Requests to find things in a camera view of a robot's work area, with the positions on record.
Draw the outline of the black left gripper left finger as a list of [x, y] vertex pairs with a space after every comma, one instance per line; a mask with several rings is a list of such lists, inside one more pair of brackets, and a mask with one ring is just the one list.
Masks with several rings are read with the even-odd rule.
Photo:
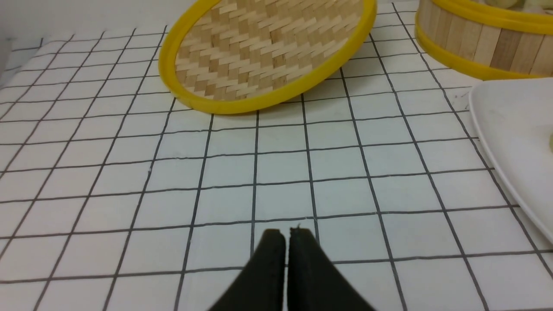
[[286, 240], [278, 229], [266, 229], [254, 254], [211, 311], [281, 311], [283, 309]]

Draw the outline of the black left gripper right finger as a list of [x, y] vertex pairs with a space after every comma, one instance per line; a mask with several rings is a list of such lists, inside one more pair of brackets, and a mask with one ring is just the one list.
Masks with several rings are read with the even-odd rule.
[[306, 228], [291, 228], [288, 255], [289, 311], [373, 311]]

